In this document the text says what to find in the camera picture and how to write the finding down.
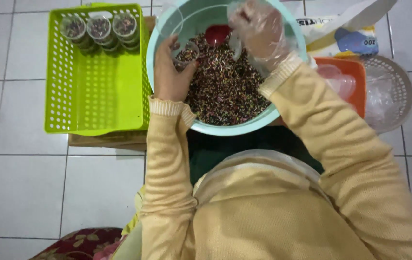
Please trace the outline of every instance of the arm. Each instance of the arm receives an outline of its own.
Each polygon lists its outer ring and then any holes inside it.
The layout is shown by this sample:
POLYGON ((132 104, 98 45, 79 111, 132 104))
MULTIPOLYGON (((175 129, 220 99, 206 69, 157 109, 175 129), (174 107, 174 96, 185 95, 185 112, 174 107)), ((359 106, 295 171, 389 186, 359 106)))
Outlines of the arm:
POLYGON ((175 70, 171 48, 177 36, 158 47, 155 97, 149 98, 145 199, 140 211, 142 259, 181 259, 187 229, 197 204, 192 197, 186 131, 195 119, 185 100, 197 63, 175 70))
POLYGON ((412 259, 412 198, 391 147, 291 54, 260 87, 325 173, 319 184, 379 259, 412 259))
POLYGON ((196 200, 192 197, 186 131, 195 116, 181 102, 150 100, 142 259, 180 259, 196 200))

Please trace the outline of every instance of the orange plastic tray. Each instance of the orange plastic tray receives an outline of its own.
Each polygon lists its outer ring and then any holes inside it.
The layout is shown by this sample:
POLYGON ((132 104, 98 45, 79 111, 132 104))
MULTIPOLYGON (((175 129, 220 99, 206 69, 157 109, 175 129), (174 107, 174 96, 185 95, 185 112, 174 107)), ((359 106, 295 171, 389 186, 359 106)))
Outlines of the orange plastic tray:
POLYGON ((335 59, 335 58, 315 58, 318 65, 331 64, 338 67, 343 74, 352 75, 355 78, 355 90, 352 96, 347 100, 355 106, 357 113, 361 118, 365 118, 366 104, 366 72, 365 67, 360 62, 335 59))

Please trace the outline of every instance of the green fabric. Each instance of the green fabric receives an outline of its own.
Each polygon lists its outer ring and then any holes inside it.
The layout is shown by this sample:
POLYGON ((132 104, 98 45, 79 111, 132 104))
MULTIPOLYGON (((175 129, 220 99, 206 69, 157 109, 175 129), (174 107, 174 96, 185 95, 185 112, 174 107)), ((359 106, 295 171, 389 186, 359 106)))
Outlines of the green fabric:
POLYGON ((225 158, 250 149, 278 151, 307 163, 320 174, 324 171, 301 139, 284 126, 267 126, 240 136, 210 136, 189 130, 186 136, 192 185, 225 158))

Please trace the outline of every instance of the hand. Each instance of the hand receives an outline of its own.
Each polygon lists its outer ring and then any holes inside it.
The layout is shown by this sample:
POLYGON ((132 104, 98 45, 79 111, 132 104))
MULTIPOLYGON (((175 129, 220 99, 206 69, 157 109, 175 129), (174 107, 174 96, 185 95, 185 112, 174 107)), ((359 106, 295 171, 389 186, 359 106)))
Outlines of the hand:
POLYGON ((190 63, 178 73, 171 59, 171 51, 177 35, 165 39, 156 52, 155 60, 155 97, 174 102, 185 101, 190 82, 198 67, 198 62, 190 63))
POLYGON ((229 24, 238 32, 249 54, 269 71, 288 57, 290 49, 281 13, 270 4, 248 0, 229 16, 229 24))

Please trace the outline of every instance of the red scoop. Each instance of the red scoop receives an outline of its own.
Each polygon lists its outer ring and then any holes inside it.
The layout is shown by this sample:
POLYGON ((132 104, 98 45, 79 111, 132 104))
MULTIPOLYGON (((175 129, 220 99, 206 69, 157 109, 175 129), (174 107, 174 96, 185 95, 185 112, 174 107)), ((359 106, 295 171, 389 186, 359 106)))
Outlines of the red scoop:
POLYGON ((212 25, 206 29, 205 39, 209 45, 217 47, 224 43, 231 31, 228 25, 212 25))

